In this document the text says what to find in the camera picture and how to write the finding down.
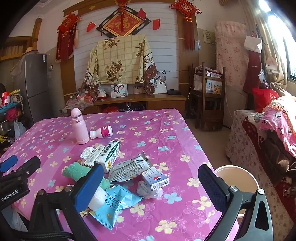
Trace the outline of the green sponge cloth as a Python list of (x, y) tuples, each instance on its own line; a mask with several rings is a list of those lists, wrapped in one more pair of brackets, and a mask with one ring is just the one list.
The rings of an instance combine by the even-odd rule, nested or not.
[[(86, 176), (90, 170), (91, 168), (83, 166), (78, 162), (74, 162), (62, 171), (62, 175), (64, 177), (71, 178), (77, 182), (81, 177)], [(107, 190), (110, 188), (110, 182), (107, 179), (103, 178), (99, 186), (103, 190)]]

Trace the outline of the rainbow logo medicine box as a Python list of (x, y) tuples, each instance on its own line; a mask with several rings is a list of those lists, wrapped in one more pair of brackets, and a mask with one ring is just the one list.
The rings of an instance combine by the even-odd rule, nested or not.
[(104, 150), (105, 146), (104, 145), (99, 145), (84, 161), (84, 166), (87, 166), (89, 168), (92, 168), (95, 164), (95, 161), (99, 157), (99, 155), (102, 153)]

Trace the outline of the light blue snack bag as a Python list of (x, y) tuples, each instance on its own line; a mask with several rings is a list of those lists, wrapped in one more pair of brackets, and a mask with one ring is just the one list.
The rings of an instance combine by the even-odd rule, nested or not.
[(112, 230), (119, 213), (142, 201), (142, 198), (130, 192), (125, 187), (116, 184), (106, 190), (106, 199), (102, 207), (89, 213), (105, 228)]

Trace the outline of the green white milk carton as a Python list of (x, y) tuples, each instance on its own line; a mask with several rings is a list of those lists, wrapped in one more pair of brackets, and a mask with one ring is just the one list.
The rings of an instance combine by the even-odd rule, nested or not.
[(96, 158), (95, 164), (100, 164), (103, 167), (104, 173), (108, 173), (117, 159), (119, 152), (120, 141), (111, 140)]

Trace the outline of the white tissue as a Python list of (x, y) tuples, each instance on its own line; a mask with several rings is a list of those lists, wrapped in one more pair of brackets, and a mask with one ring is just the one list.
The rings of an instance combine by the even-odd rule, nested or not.
[(94, 147), (86, 147), (79, 156), (81, 159), (86, 160), (94, 152), (94, 150)]

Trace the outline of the silver foil wrapper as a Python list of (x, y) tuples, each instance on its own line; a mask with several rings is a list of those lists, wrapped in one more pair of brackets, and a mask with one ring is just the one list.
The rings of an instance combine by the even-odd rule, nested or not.
[(152, 167), (152, 163), (144, 152), (136, 157), (120, 162), (111, 167), (108, 180), (110, 183), (130, 181)]

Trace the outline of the white blue small box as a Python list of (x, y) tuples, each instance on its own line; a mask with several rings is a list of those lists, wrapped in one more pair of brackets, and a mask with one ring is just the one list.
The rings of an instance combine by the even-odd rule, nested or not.
[(151, 167), (144, 171), (142, 173), (142, 178), (152, 191), (170, 184), (169, 177), (158, 171), (155, 167)]

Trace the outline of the white foam block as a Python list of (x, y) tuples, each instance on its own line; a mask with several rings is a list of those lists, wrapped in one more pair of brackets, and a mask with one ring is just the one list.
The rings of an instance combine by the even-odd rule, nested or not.
[(97, 211), (104, 205), (106, 196), (106, 191), (99, 186), (95, 191), (90, 203), (88, 204), (88, 208), (92, 211)]

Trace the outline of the white plastic trash bin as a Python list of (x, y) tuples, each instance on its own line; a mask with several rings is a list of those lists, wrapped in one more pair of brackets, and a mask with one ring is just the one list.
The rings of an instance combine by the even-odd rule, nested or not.
[(215, 173), (222, 178), (228, 186), (236, 186), (241, 192), (250, 193), (247, 200), (259, 189), (259, 183), (255, 177), (244, 168), (225, 165), (217, 168)]

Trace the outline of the floral covered sofa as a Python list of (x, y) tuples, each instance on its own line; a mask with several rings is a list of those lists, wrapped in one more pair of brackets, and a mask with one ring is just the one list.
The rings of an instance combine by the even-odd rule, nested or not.
[(267, 137), (265, 132), (258, 129), (263, 114), (240, 109), (234, 111), (232, 116), (226, 156), (233, 165), (249, 171), (264, 189), (273, 221), (273, 239), (293, 240), (295, 222), (290, 215), (295, 204), (292, 197), (283, 196), (283, 191), (289, 185), (285, 182), (277, 186), (272, 183), (276, 171), (264, 160), (260, 147)]

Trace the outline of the clear crumpled plastic wrapper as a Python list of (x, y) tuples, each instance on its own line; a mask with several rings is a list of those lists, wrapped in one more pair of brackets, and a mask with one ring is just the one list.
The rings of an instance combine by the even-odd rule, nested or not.
[(154, 191), (144, 181), (139, 181), (137, 186), (137, 194), (144, 199), (161, 199), (163, 197), (163, 188)]

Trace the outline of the pink thermos bottle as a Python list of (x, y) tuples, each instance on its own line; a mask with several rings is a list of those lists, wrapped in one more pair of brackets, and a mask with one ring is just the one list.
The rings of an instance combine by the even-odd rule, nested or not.
[(74, 135), (78, 144), (83, 145), (89, 142), (89, 135), (86, 126), (86, 122), (83, 115), (78, 108), (71, 110), (72, 127)]

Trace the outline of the white pink yogurt bottle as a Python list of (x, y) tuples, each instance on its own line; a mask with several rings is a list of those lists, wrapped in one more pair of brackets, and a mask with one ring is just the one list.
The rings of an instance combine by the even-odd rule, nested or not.
[(108, 138), (113, 135), (113, 130), (111, 126), (104, 126), (96, 131), (90, 131), (89, 135), (92, 140), (95, 138)]

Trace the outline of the pink floral tablecloth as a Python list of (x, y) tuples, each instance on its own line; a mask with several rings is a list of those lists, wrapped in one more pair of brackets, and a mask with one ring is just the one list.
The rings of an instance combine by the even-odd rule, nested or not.
[(200, 144), (175, 109), (85, 115), (86, 135), (77, 143), (72, 118), (34, 124), (1, 155), (32, 157), (41, 164), (29, 177), (29, 194), (13, 204), (31, 215), (37, 192), (60, 192), (74, 180), (71, 167), (99, 162), (111, 183), (105, 205), (87, 209), (83, 220), (98, 240), (205, 240), (219, 220), (198, 179), (210, 166)]

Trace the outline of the wooden chair stack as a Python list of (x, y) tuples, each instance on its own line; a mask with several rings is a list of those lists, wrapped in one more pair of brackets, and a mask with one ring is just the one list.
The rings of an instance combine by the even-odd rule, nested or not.
[(222, 72), (211, 70), (206, 63), (188, 67), (189, 94), (186, 115), (195, 118), (195, 128), (204, 131), (222, 129), (224, 120), (224, 100), (226, 68)]

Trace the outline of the pink cartoon blanket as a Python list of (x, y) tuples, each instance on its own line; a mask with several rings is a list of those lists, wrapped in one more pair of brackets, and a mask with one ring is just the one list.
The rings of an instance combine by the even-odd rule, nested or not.
[(259, 122), (261, 131), (273, 131), (284, 148), (295, 157), (295, 96), (284, 95), (273, 100)]

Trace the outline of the grey refrigerator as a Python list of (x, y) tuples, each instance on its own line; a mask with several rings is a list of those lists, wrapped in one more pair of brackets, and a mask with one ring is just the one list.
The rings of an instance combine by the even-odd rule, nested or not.
[(22, 56), (12, 72), (14, 85), (23, 98), (23, 111), (28, 126), (47, 118), (53, 118), (49, 82), (47, 76), (47, 56), (31, 53)]

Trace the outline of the red bag by window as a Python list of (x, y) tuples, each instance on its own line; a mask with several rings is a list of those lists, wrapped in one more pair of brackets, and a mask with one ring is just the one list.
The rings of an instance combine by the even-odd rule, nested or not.
[(253, 88), (252, 93), (254, 97), (254, 108), (258, 113), (262, 113), (265, 107), (267, 107), (273, 100), (280, 97), (277, 92), (270, 88)]

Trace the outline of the wooden tv cabinet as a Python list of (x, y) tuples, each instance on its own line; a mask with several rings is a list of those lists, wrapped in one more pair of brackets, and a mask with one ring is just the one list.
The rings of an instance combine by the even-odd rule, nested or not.
[(106, 99), (93, 102), (92, 104), (81, 100), (70, 100), (67, 102), (66, 108), (79, 108), (83, 114), (174, 108), (183, 115), (185, 114), (186, 101), (186, 97), (182, 95), (129, 94), (126, 97), (108, 97)]

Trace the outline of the framed couple photo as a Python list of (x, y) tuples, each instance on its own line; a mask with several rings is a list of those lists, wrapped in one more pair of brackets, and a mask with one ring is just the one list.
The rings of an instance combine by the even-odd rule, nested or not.
[(114, 84), (111, 85), (111, 97), (120, 98), (128, 96), (127, 84)]

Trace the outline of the yellow floral cloth cover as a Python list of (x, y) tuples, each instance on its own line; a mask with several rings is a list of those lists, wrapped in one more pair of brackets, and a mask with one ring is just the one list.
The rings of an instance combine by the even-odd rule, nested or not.
[(92, 85), (142, 84), (154, 95), (152, 80), (157, 76), (146, 35), (108, 38), (91, 49), (83, 83)]

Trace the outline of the pink floral mattress cover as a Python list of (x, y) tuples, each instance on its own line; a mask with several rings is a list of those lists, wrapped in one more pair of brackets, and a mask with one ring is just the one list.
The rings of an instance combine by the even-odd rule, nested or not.
[(217, 21), (215, 24), (216, 68), (226, 68), (226, 84), (243, 88), (248, 70), (248, 52), (244, 47), (247, 36), (245, 24)]

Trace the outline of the red hanging banner left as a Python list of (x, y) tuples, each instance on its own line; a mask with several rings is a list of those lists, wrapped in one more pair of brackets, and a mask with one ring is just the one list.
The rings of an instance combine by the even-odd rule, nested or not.
[(77, 24), (81, 18), (70, 13), (57, 28), (56, 62), (67, 62), (73, 56)]

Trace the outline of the red chinese knot right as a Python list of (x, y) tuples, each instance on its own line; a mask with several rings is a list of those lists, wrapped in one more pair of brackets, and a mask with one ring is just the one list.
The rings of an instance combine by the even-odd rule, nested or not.
[(170, 9), (175, 9), (181, 13), (183, 17), (183, 33), (185, 49), (195, 51), (195, 37), (193, 27), (193, 16), (201, 14), (202, 11), (187, 0), (179, 0), (174, 4), (170, 4)]

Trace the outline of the red fu wall plaque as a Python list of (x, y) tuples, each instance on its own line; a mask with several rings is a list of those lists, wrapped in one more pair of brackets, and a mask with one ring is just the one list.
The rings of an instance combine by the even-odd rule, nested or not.
[(138, 12), (126, 6), (115, 10), (96, 30), (108, 38), (125, 37), (138, 34), (151, 22), (143, 9)]

